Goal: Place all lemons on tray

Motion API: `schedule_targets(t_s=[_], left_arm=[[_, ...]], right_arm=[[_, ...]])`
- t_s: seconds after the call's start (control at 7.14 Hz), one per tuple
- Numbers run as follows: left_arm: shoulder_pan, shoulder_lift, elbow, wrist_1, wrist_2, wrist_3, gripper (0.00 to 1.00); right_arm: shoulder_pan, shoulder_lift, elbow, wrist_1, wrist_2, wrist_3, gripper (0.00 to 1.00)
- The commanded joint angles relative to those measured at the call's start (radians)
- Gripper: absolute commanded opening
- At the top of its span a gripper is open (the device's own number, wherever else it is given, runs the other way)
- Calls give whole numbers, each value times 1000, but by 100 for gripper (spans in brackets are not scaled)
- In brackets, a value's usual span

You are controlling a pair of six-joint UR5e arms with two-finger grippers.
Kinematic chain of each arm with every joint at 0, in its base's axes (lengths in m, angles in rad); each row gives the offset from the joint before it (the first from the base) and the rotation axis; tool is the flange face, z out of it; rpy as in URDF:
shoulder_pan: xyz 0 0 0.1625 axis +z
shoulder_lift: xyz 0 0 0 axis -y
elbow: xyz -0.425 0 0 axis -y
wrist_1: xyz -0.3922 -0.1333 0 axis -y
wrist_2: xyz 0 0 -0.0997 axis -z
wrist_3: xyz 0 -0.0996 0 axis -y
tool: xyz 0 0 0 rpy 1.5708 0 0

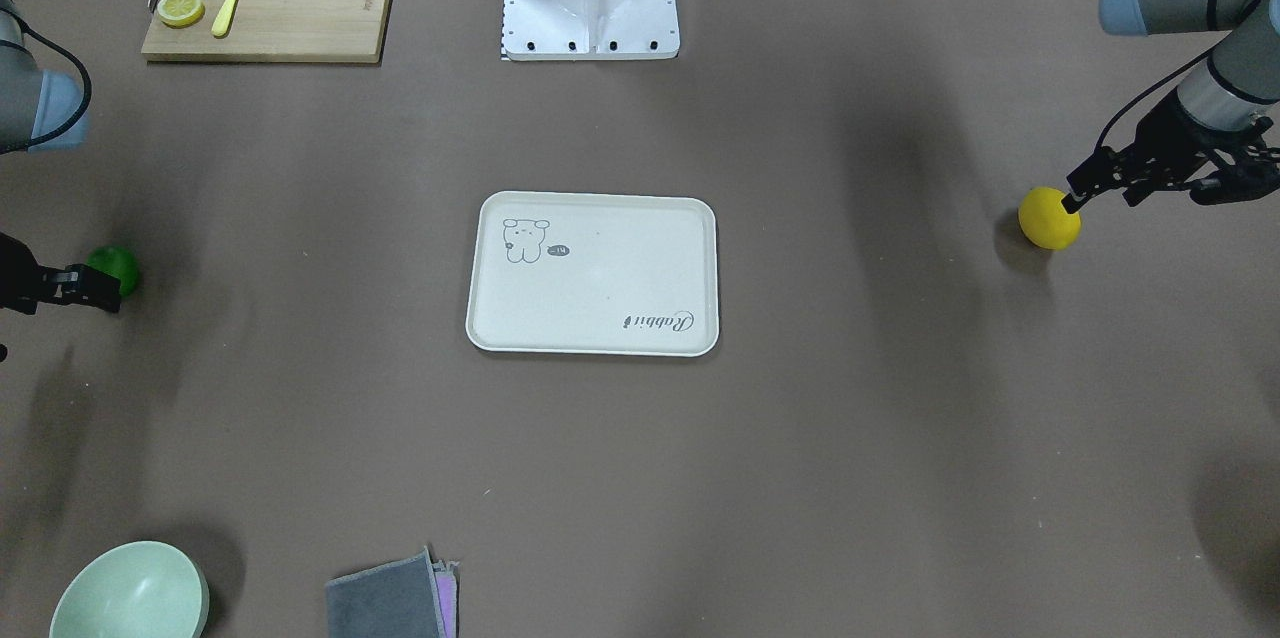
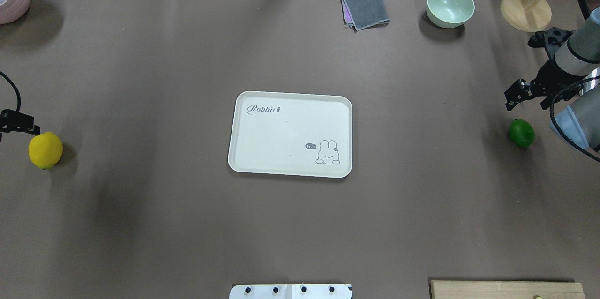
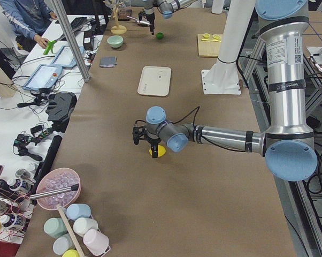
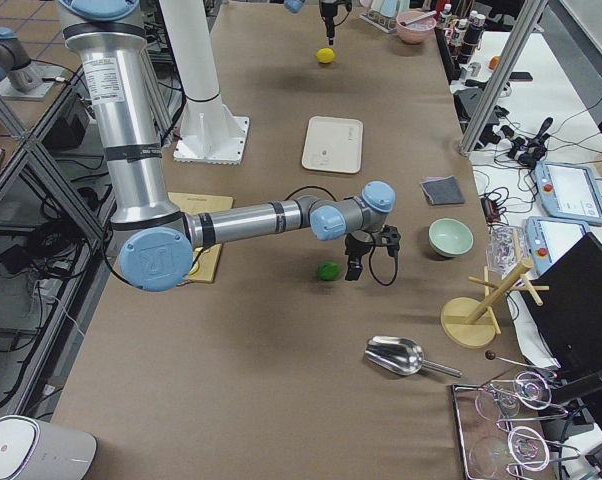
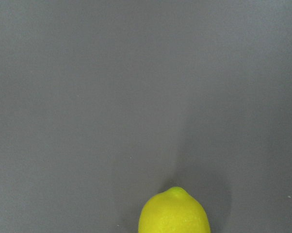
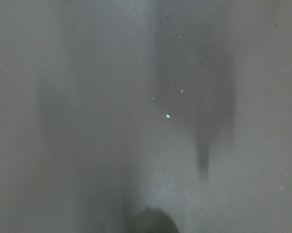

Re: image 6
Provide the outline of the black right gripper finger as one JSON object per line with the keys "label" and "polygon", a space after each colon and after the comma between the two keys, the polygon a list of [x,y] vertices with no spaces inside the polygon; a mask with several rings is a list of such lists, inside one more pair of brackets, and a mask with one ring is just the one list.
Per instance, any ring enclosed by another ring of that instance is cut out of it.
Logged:
{"label": "black right gripper finger", "polygon": [[128,223],[128,233],[179,233],[173,219],[160,209],[146,208]]}

